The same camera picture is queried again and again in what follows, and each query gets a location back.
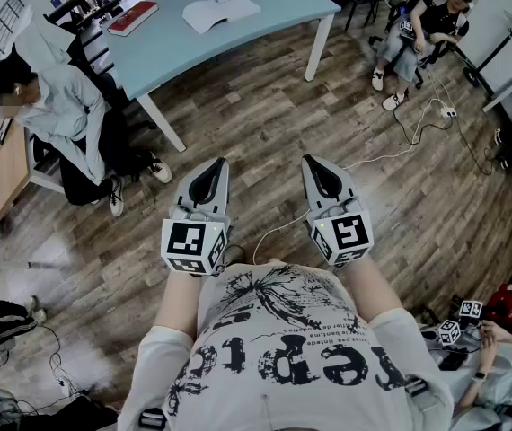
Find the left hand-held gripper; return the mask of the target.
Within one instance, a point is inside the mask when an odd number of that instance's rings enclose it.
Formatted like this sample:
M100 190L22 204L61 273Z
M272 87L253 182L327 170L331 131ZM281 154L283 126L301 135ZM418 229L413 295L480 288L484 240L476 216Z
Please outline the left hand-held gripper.
M161 257L172 271L217 276L225 269L230 217L228 161L207 160L179 182L170 217L163 220Z

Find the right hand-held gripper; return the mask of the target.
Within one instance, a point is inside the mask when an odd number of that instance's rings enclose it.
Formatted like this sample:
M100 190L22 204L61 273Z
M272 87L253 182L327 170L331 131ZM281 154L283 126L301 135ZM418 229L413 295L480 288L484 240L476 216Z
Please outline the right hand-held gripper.
M374 233L369 212L354 197L350 175L335 163L305 154L302 176L310 209L305 221L326 262L338 268L364 258L375 245Z

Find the white paper booklet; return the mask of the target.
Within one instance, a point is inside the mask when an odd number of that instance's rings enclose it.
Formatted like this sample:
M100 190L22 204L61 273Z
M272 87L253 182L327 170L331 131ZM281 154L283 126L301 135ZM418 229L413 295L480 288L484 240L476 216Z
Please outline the white paper booklet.
M251 0L204 0L187 5L182 18L198 34L204 34L220 22L235 22L260 11Z

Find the person's left forearm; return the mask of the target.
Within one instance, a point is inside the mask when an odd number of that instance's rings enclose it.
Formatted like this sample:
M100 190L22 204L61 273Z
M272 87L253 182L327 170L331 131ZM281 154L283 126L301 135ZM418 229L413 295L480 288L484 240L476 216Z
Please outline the person's left forearm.
M153 326L177 330L195 339L202 286L200 277L171 271Z

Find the person's right forearm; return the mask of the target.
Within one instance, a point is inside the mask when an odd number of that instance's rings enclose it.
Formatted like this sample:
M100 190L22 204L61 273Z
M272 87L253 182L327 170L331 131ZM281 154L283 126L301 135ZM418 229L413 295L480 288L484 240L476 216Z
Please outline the person's right forearm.
M358 315L366 322L403 307L398 295L369 255L346 264L342 269L342 278Z

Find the red hardcover book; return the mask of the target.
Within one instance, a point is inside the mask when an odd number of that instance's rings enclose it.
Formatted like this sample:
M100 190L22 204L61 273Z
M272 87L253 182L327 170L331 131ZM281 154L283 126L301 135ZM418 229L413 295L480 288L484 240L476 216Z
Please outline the red hardcover book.
M141 1L119 16L109 27L111 35L126 37L142 22L158 11L156 3Z

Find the white table leg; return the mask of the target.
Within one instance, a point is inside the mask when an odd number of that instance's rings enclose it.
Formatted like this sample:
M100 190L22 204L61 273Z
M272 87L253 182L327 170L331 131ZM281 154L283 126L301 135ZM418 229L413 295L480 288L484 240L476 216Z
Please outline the white table leg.
M311 82L316 74L320 59L322 57L323 49L328 39L331 25L333 22L334 14L329 14L319 21L316 35L314 38L311 54L305 69L304 79Z
M143 94L137 97L137 101L149 115L156 126L163 132L165 137L170 143L176 148L179 153L183 153L186 150L186 145L181 141L180 137L176 134L171 124L167 121L163 113L158 109L151 96Z

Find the white printed t-shirt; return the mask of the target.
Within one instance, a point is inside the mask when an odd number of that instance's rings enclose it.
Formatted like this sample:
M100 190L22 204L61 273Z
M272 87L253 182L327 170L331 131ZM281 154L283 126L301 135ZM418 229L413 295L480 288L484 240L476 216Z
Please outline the white printed t-shirt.
M152 408L164 431L449 430L453 396L404 307L366 322L342 271L279 260L201 279L197 337L147 332L118 431L147 431Z

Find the white chair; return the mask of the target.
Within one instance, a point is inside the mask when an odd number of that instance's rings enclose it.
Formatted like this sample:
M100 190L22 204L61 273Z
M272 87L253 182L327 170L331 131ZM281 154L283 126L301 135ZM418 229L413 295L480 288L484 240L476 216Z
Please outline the white chair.
M58 152L51 145L42 143L35 136L31 135L25 129L26 137L26 154L29 169L29 183L36 184L46 189L50 189L60 194L65 194L62 182L56 176L42 172L38 169L46 161L57 160ZM34 149L39 148L43 151L43 155L36 159Z

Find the grey harness buckle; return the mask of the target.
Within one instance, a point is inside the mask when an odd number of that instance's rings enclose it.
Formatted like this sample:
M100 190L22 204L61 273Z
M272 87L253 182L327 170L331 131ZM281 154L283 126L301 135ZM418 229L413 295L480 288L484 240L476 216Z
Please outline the grey harness buckle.
M417 376L408 377L406 379L405 390L412 398L415 398L428 391L428 384L425 380Z
M138 426L147 431L164 431L167 419L159 408L145 409L138 419Z

